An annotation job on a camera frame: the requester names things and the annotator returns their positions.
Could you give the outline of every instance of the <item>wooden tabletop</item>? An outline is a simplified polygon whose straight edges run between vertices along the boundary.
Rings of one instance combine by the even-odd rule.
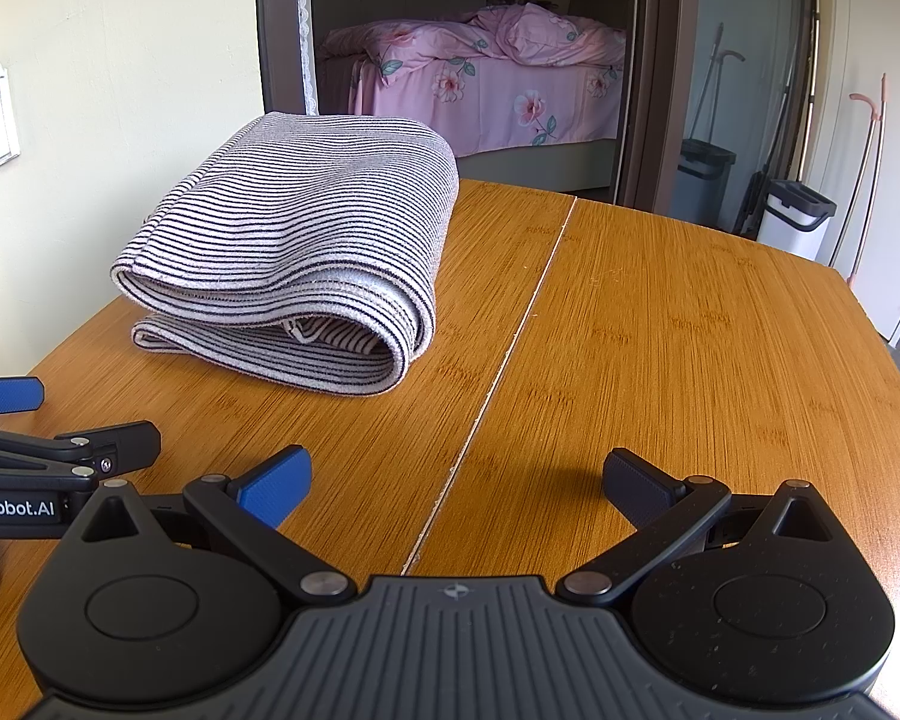
[[[562,194],[463,182],[437,335],[394,391],[295,391],[134,349],[117,300],[36,368],[34,435],[147,418],[170,493],[288,443],[313,490],[281,530],[371,573],[538,573],[552,583],[631,529],[602,498],[610,448],[738,493],[810,479],[898,615],[874,697],[900,717],[900,375],[835,271],[753,242]],[[48,542],[0,543],[0,720],[38,696],[18,605]]]

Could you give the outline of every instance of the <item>crosshair logo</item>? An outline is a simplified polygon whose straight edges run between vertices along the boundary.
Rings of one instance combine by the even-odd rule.
[[[443,589],[443,594],[454,601],[460,600],[464,595],[468,595],[469,592],[470,588],[465,584],[460,584],[458,581],[455,581],[453,584],[447,584]]]

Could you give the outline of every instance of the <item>pink comforter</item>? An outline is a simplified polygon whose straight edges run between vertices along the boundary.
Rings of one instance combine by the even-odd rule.
[[[536,5],[370,23],[323,42],[319,104],[424,122],[458,157],[615,138],[625,50],[620,30]]]

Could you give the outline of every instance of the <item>bed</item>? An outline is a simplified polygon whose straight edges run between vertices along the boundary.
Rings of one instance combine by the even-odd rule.
[[[626,33],[533,4],[465,20],[390,20],[327,35],[320,112],[403,116],[439,132],[461,175],[541,189],[608,183]]]

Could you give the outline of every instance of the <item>folded striped fabric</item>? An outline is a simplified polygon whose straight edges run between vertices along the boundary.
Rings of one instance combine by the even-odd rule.
[[[335,394],[396,385],[434,335],[458,178],[409,119],[269,113],[178,183],[111,275],[132,329],[264,379]]]

